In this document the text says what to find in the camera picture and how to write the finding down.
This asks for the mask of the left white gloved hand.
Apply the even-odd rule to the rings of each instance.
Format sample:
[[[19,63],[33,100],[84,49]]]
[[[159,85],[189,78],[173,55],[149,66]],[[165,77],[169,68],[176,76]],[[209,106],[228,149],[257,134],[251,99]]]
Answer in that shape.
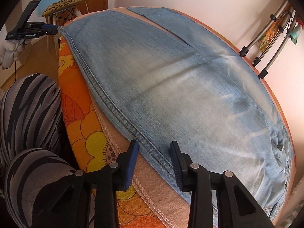
[[[25,49],[26,45],[31,42],[27,40],[5,40],[1,44],[1,67],[3,70],[12,66],[14,61],[17,61],[20,53]]]

